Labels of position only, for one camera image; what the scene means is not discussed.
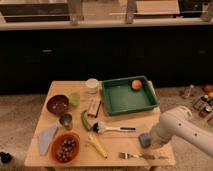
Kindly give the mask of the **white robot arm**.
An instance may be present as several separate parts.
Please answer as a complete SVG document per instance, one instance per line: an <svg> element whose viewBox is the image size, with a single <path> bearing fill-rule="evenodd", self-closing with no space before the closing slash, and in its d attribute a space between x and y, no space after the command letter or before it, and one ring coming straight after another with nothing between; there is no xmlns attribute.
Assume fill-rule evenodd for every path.
<svg viewBox="0 0 213 171"><path fill-rule="evenodd" d="M178 136L213 158L213 133L192 124L191 117L192 112L185 106L162 113L150 131L151 146L161 148Z"/></svg>

